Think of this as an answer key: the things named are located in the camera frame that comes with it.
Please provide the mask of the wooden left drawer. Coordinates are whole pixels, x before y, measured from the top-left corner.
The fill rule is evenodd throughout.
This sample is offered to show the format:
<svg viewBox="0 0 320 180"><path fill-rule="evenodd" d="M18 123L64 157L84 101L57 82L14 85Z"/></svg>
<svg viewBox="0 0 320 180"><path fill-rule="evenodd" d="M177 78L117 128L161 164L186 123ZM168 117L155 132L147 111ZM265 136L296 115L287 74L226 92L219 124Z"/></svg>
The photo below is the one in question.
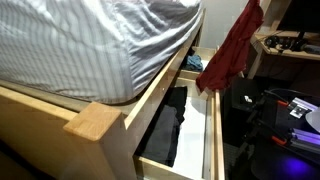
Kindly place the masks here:
<svg viewBox="0 0 320 180"><path fill-rule="evenodd" d="M200 94L195 81L186 78L178 78L175 86L188 90L174 165L135 156L137 179L225 180L220 93Z"/></svg>

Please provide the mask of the silver aluminium rail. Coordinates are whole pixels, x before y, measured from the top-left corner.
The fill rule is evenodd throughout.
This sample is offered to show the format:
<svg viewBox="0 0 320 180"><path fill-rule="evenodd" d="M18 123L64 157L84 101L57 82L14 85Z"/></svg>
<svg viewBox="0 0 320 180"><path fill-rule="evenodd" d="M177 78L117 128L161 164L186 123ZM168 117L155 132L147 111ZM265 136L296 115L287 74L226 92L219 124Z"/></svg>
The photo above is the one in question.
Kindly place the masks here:
<svg viewBox="0 0 320 180"><path fill-rule="evenodd" d="M290 143L293 147L320 154L320 135L300 129L290 130Z"/></svg>

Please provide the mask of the light blue garment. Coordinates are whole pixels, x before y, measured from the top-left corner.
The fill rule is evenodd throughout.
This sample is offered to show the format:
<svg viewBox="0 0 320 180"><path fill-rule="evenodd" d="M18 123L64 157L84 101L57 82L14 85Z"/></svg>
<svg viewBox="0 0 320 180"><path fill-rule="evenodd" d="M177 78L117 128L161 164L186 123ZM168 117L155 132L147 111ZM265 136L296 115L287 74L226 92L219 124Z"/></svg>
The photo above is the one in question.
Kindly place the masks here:
<svg viewBox="0 0 320 180"><path fill-rule="evenodd" d="M202 72L203 64L199 55L188 56L184 65L185 70Z"/></svg>

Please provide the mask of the black folded garment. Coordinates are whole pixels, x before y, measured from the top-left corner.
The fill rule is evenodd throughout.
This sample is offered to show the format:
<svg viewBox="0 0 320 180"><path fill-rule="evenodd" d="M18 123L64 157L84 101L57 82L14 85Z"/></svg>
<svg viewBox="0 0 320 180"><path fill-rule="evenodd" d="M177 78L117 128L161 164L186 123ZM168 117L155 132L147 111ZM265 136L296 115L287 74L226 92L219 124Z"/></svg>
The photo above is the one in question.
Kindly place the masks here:
<svg viewBox="0 0 320 180"><path fill-rule="evenodd" d="M169 97L166 104L176 109L175 120L171 135L171 144L165 164L169 167L174 165L174 161L177 154L178 138L180 133L180 126L185 120L185 105L187 99L187 88L186 87L174 87L169 90Z"/></svg>

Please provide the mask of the red shirt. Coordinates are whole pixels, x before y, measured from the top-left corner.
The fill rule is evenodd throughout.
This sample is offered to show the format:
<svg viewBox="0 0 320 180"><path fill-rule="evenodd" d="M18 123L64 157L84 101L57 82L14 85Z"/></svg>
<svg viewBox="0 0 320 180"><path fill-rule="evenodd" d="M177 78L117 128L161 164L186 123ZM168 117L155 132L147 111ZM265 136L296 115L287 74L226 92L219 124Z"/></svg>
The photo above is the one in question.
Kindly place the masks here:
<svg viewBox="0 0 320 180"><path fill-rule="evenodd" d="M200 91L227 88L233 78L246 69L250 39L263 23L260 0L249 0L226 39L196 78Z"/></svg>

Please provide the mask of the orange handled clamp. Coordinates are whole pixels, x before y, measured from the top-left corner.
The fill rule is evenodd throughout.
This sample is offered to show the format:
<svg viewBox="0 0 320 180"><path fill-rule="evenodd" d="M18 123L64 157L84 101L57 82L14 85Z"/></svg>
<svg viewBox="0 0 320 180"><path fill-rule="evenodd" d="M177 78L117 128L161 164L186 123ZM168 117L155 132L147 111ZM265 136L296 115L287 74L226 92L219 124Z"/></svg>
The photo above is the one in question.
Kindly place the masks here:
<svg viewBox="0 0 320 180"><path fill-rule="evenodd" d="M278 132L274 127L271 125L268 125L266 122L262 121L261 119L257 119L255 121L256 125L258 126L259 134L269 140L273 141L274 143L278 145L286 145L287 144L287 138Z"/></svg>

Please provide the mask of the black monitor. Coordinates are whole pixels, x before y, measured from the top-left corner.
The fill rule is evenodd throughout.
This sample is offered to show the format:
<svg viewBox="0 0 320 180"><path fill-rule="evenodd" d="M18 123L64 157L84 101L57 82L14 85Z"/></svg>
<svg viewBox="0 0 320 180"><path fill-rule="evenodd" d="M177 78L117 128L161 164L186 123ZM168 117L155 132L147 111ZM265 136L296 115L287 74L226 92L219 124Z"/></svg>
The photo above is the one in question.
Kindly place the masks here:
<svg viewBox="0 0 320 180"><path fill-rule="evenodd" d="M295 31L302 39L306 32L320 32L320 0L291 0L278 30Z"/></svg>

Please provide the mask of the grey folded garment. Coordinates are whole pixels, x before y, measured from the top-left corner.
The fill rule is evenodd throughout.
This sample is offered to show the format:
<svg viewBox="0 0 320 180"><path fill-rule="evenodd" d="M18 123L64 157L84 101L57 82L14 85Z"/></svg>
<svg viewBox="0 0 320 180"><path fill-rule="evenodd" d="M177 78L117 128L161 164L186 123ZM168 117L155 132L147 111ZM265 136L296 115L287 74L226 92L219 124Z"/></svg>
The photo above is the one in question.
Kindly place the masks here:
<svg viewBox="0 0 320 180"><path fill-rule="evenodd" d="M148 132L141 155L172 167L176 158L180 124L176 109L165 105Z"/></svg>

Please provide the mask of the grey striped mattress sheet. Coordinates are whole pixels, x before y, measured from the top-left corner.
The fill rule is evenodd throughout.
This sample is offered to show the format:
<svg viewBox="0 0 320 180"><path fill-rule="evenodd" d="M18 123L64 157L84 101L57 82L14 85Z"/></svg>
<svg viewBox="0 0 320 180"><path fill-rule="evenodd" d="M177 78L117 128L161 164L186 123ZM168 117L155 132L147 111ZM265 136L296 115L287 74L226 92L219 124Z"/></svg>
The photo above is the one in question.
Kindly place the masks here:
<svg viewBox="0 0 320 180"><path fill-rule="evenodd" d="M187 41L202 10L202 0L0 0L0 79L129 101Z"/></svg>

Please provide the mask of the wooden bed frame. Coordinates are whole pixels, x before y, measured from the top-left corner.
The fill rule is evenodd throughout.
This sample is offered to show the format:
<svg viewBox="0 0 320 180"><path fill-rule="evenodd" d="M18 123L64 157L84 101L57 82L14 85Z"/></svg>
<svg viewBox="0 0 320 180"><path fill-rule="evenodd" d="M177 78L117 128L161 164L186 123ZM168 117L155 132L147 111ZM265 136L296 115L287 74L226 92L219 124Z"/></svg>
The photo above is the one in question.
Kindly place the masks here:
<svg viewBox="0 0 320 180"><path fill-rule="evenodd" d="M56 179L136 180L134 152L202 24L133 101L108 106L3 80L0 138L37 169Z"/></svg>

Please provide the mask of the wooden desk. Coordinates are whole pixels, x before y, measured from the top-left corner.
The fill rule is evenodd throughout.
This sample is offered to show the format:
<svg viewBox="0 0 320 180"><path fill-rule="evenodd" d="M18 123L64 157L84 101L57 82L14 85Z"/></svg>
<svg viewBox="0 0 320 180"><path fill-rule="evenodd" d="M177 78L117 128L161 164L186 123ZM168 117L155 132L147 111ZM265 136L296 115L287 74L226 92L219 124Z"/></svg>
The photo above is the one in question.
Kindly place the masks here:
<svg viewBox="0 0 320 180"><path fill-rule="evenodd" d="M308 60L320 60L320 55L308 54L304 51L294 52L289 49L281 50L279 46L276 48L268 48L264 44L264 40L269 36L279 37L298 37L296 31L278 30L278 26L285 15L285 11L289 7L291 0L260 0L260 6L263 10L263 24L256 30L250 39L250 43L257 55L253 64L250 66L247 79L253 79L256 75L265 55L278 55L284 57L301 58Z"/></svg>

